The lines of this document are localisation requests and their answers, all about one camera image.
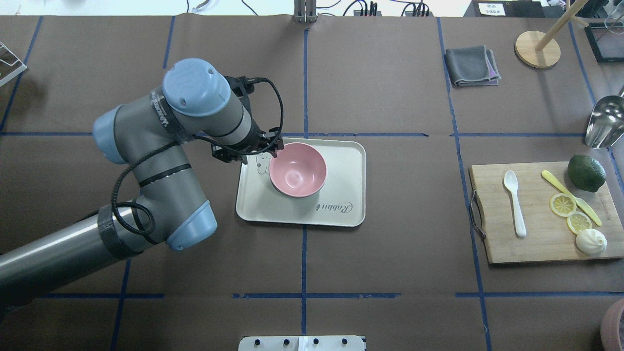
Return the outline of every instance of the folded towel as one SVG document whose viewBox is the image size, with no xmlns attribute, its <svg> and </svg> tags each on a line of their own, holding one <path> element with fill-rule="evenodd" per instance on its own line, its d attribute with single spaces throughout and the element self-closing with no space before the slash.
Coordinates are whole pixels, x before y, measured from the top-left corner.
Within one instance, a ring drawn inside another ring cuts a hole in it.
<svg viewBox="0 0 624 351">
<path fill-rule="evenodd" d="M 494 53 L 485 45 L 446 49 L 444 54 L 451 82 L 457 86 L 499 85 L 499 69 Z"/>
</svg>

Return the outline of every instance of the blue joint cap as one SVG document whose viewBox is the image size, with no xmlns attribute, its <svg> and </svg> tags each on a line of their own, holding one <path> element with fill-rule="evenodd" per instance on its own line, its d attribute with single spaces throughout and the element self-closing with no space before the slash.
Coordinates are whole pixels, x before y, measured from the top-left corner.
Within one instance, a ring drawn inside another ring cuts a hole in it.
<svg viewBox="0 0 624 351">
<path fill-rule="evenodd" d="M 104 153 L 106 158 L 116 164 L 126 164 L 127 162 L 119 154 L 117 144 L 115 144 L 115 116 L 122 105 L 106 112 L 98 117 L 93 123 L 93 138 L 97 148 Z"/>
<path fill-rule="evenodd" d="M 228 81 L 202 59 L 176 62 L 162 80 L 162 92 L 172 109 L 192 117 L 210 116 L 230 102 Z"/>
<path fill-rule="evenodd" d="M 211 236 L 216 229 L 215 214 L 206 201 L 169 236 L 167 245 L 174 251 L 182 251 Z"/>
</svg>

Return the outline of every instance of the green lime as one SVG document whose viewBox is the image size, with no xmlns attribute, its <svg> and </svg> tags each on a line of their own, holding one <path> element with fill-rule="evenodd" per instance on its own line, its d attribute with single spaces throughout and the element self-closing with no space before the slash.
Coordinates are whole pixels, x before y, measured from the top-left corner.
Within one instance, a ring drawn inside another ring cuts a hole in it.
<svg viewBox="0 0 624 351">
<path fill-rule="evenodd" d="M 568 163 L 568 176 L 577 188 L 596 192 L 605 183 L 607 173 L 593 157 L 574 155 Z"/>
</svg>

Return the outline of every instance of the wooden cutting board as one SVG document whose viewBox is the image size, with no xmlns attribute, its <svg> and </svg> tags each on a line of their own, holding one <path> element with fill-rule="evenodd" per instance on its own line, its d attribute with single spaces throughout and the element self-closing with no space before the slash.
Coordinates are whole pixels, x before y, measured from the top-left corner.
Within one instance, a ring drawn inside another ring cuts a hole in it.
<svg viewBox="0 0 624 351">
<path fill-rule="evenodd" d="M 624 257 L 624 229 L 608 186 L 603 185 L 596 193 L 579 190 L 570 182 L 567 166 L 568 162 L 543 162 L 470 167 L 470 180 L 472 188 L 477 191 L 490 263 Z M 596 211 L 602 226 L 593 222 L 592 225 L 607 238 L 604 252 L 589 256 L 576 248 L 576 235 L 568 229 L 564 218 L 550 210 L 550 197 L 559 190 L 542 178 L 545 169 Z M 503 186 L 503 177 L 509 170 L 518 177 L 518 198 L 527 228 L 527 236 L 523 239 L 515 234 L 511 195 Z"/>
</svg>

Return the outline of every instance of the plastic knife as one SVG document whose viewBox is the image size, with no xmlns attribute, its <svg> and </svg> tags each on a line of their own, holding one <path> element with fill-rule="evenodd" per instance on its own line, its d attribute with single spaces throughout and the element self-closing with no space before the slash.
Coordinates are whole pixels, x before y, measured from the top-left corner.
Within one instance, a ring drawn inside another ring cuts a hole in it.
<svg viewBox="0 0 624 351">
<path fill-rule="evenodd" d="M 587 202 L 579 197 L 574 196 L 574 194 L 572 194 L 552 173 L 544 170 L 542 171 L 542 177 L 546 179 L 549 183 L 551 183 L 554 187 L 556 187 L 560 192 L 572 196 L 576 200 L 577 206 L 582 209 L 583 212 L 586 213 L 589 218 L 591 218 L 592 221 L 596 223 L 596 225 L 598 225 L 599 227 L 602 225 L 602 221 L 600 220 L 600 218 L 598 218 L 596 212 L 594 212 L 594 210 L 587 204 Z"/>
</svg>

